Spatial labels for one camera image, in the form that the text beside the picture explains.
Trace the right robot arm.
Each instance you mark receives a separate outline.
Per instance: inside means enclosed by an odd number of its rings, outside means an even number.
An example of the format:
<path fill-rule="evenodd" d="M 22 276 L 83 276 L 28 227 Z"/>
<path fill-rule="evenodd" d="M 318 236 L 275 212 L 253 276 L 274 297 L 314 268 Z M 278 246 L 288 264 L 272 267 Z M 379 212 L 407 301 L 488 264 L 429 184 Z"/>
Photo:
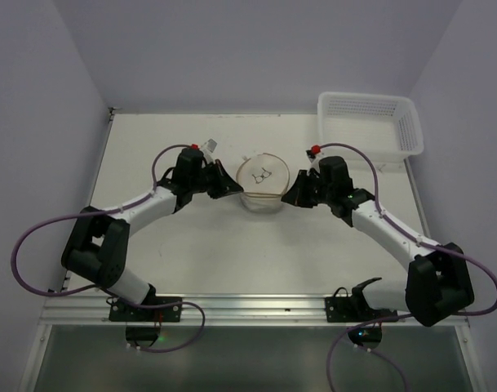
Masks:
<path fill-rule="evenodd" d="M 407 312 L 431 327 L 473 303 L 462 249 L 454 243 L 441 245 L 399 220 L 389 224 L 375 196 L 354 186 L 340 156 L 316 159 L 310 169 L 299 171 L 282 201 L 302 208 L 327 205 L 334 216 L 373 239 L 407 272 L 401 282 L 370 278 L 346 296 L 326 298 L 329 321 L 360 322 Z"/>

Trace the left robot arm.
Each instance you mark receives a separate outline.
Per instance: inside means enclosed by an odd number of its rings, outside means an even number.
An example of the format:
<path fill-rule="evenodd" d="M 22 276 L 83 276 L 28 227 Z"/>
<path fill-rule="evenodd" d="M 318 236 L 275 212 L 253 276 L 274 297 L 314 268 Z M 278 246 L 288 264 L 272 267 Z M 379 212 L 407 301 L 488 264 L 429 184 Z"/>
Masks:
<path fill-rule="evenodd" d="M 108 211 L 84 208 L 61 264 L 127 304 L 145 309 L 153 305 L 156 289 L 126 267 L 131 237 L 154 221 L 177 213 L 196 194 L 219 199 L 242 191 L 219 159 L 196 145 L 183 146 L 175 165 L 160 179 L 155 178 L 148 192 Z"/>

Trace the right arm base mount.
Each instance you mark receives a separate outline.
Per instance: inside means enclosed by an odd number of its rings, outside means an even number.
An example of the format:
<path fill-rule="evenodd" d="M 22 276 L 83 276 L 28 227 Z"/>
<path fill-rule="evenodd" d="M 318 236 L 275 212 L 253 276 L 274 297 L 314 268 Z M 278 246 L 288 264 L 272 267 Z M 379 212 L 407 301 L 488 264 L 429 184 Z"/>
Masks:
<path fill-rule="evenodd" d="M 398 316 L 396 310 L 373 310 L 352 290 L 339 287 L 334 294 L 324 298 L 328 323 L 364 323 L 373 319 Z M 373 350 L 382 341 L 381 323 L 373 323 L 346 333 L 346 337 L 357 347 Z"/>

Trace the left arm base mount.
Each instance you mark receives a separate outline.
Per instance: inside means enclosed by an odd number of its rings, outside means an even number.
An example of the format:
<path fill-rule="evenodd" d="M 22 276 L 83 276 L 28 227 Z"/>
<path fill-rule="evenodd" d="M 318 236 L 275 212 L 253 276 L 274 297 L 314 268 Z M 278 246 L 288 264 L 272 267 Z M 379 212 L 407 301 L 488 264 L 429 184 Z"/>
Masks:
<path fill-rule="evenodd" d="M 179 305 L 172 302 L 181 301 L 181 297 L 161 296 L 150 298 L 148 305 L 170 306 L 163 309 L 139 309 L 129 306 L 117 298 L 108 298 L 106 303 L 110 305 L 109 321 L 125 323 L 125 338 L 130 345 L 152 347 L 162 334 L 162 324 L 178 323 L 181 316 Z"/>

